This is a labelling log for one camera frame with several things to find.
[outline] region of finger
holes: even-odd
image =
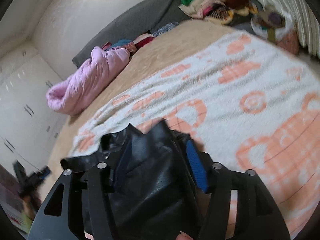
[[[180,231],[181,234],[177,236],[176,240],[193,240],[191,236],[188,236],[186,233]]]

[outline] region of metal screw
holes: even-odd
[[[212,165],[212,167],[213,167],[214,169],[220,170],[220,169],[222,168],[222,165],[221,165],[220,163],[214,163],[214,164]]]
[[[107,166],[106,163],[98,163],[97,167],[98,169],[104,169]]]
[[[69,176],[71,173],[72,173],[72,170],[70,170],[70,169],[66,169],[63,171],[64,176]]]
[[[256,175],[256,172],[254,170],[247,170],[247,173],[248,173],[249,176]]]

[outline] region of red cloth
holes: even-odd
[[[299,54],[300,46],[295,30],[289,31],[286,36],[284,36],[281,41],[276,42],[276,44],[294,55]]]
[[[147,37],[145,38],[144,40],[142,41],[139,41],[137,44],[136,44],[136,48],[137,49],[140,49],[142,48],[144,45],[148,44],[149,42],[153,41],[154,37]]]
[[[226,6],[229,6],[232,9],[240,9],[247,5],[249,0],[226,0]]]
[[[212,11],[212,6],[207,7],[203,10],[203,17],[206,17]]]
[[[108,41],[106,44],[104,44],[104,45],[102,46],[102,50],[106,50],[106,49],[108,49],[108,48],[111,47],[111,46],[112,46],[111,42]]]

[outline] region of blue strap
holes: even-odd
[[[190,140],[187,141],[186,152],[193,176],[195,177],[197,183],[197,187],[206,193],[208,189],[207,173],[201,163],[195,147],[193,146],[192,141]]]

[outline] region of white blanket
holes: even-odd
[[[129,123],[146,132],[163,117],[215,162],[254,169],[293,238],[320,200],[319,113],[320,84],[303,62],[234,32],[108,102],[79,130],[70,155],[91,154],[102,135]],[[235,195],[231,203],[230,228]]]

